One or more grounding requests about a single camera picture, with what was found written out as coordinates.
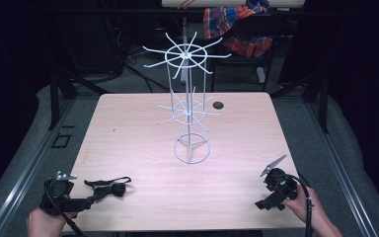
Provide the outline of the person's right hand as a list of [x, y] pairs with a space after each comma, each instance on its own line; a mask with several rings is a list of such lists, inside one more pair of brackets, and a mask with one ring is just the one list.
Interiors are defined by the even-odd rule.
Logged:
[[[313, 189], [307, 188], [312, 201], [312, 218], [311, 226], [312, 228], [322, 234], [328, 227], [329, 218], [327, 217], [323, 206], [321, 205], [316, 193]], [[289, 209], [291, 209], [294, 214], [303, 222], [307, 219], [307, 203], [306, 195], [300, 185], [297, 186], [297, 198], [296, 199], [285, 199], [282, 204]]]

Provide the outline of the black metal stand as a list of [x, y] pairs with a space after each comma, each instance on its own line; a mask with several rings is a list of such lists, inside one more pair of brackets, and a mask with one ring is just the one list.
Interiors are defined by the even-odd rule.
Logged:
[[54, 129], [60, 120], [59, 93], [62, 93], [63, 97], [67, 100], [75, 100], [77, 98], [78, 92], [73, 85], [74, 82], [85, 86], [99, 95], [108, 93], [107, 90], [86, 80], [78, 73], [63, 69], [60, 65], [55, 65], [49, 80], [51, 109], [49, 130]]
[[324, 133], [328, 133], [327, 116], [329, 102], [329, 78], [324, 72], [312, 72], [309, 75], [289, 83], [270, 94], [272, 98], [279, 98], [295, 88], [305, 85], [306, 88], [301, 96], [304, 103], [314, 103], [319, 98], [318, 123]]

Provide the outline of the white background table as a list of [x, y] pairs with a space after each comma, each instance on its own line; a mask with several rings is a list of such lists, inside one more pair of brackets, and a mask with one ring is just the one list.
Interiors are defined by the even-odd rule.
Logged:
[[[270, 13], [279, 14], [281, 10], [288, 11], [291, 7], [300, 8], [306, 0], [267, 0], [269, 7], [266, 13], [260, 15], [270, 16]], [[163, 7], [176, 7], [179, 10], [186, 8], [216, 8], [243, 6], [246, 0], [162, 0]]]

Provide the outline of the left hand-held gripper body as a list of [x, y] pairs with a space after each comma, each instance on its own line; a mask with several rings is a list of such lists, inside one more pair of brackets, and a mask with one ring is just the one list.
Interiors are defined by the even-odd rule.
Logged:
[[56, 216], [62, 213], [76, 213], [70, 192], [74, 184], [72, 180], [76, 176], [71, 176], [61, 171], [57, 171], [54, 178], [44, 182], [44, 194], [39, 207], [47, 214]]

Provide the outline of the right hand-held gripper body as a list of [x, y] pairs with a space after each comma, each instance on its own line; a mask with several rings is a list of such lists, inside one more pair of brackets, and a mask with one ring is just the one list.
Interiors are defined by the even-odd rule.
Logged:
[[296, 182], [282, 169], [277, 168], [277, 165], [285, 157], [286, 155], [282, 155], [272, 161], [261, 172], [261, 176], [265, 177], [266, 188], [271, 191], [271, 194], [265, 198], [265, 201], [283, 201], [287, 198], [297, 198]]

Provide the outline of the person's left hand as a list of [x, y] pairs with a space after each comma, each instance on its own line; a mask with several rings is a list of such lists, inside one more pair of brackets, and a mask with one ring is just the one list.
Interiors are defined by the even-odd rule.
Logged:
[[63, 216], [49, 215], [36, 208], [26, 219], [27, 237], [59, 237], [65, 224], [66, 219]]

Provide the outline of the black bow tie with strap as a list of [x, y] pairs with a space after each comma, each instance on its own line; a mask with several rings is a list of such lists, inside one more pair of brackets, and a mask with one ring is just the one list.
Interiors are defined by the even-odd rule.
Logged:
[[84, 181], [84, 184], [89, 186], [92, 190], [94, 188], [99, 188], [99, 187], [111, 187], [113, 192], [111, 195], [114, 195], [115, 197], [122, 197], [126, 191], [126, 184], [130, 183], [131, 179], [129, 177], [120, 177], [117, 179], [113, 180], [108, 180], [108, 181]]

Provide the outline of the aluminium floor rail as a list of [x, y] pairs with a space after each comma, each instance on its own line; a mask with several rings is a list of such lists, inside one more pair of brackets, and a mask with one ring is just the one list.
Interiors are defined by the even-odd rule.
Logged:
[[325, 147], [329, 153], [329, 162], [331, 163], [331, 167], [334, 170], [338, 184], [341, 187], [343, 195], [346, 199], [349, 209], [352, 212], [352, 215], [355, 219], [355, 222], [357, 223], [357, 226], [362, 236], [379, 237], [377, 231], [374, 228], [373, 223], [369, 218], [368, 212], [366, 211], [360, 196], [358, 195], [355, 187], [353, 186], [350, 176], [344, 167], [341, 157], [337, 149], [335, 148], [330, 135], [328, 133], [325, 133], [321, 128], [321, 125], [318, 120], [317, 109], [311, 104], [306, 104], [305, 107], [313, 121], [314, 126], [318, 130], [319, 136], [323, 139]]
[[38, 207], [43, 183], [57, 171], [70, 172], [89, 121], [91, 104], [66, 101], [49, 129], [49, 104], [42, 102], [14, 159], [0, 180], [0, 237], [25, 237], [25, 220]]

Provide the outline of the plaid cloth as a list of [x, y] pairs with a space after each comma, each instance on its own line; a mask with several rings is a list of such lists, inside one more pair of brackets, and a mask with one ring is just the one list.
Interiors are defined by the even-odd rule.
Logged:
[[231, 28], [254, 14], [266, 13], [267, 0], [246, 0], [243, 6], [207, 8], [203, 14], [203, 36], [208, 39], [223, 37], [226, 50], [246, 58], [259, 57], [271, 49], [272, 37], [224, 37]]

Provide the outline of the black chair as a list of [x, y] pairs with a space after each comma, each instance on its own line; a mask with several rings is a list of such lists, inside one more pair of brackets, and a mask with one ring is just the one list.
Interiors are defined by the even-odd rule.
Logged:
[[286, 21], [277, 16], [254, 14], [245, 18], [213, 19], [204, 33], [206, 38], [221, 39], [213, 50], [220, 58], [211, 61], [210, 90], [214, 91], [220, 82], [216, 69], [252, 68], [256, 73], [259, 68], [265, 69], [263, 90], [268, 84], [269, 72], [277, 42], [286, 29]]

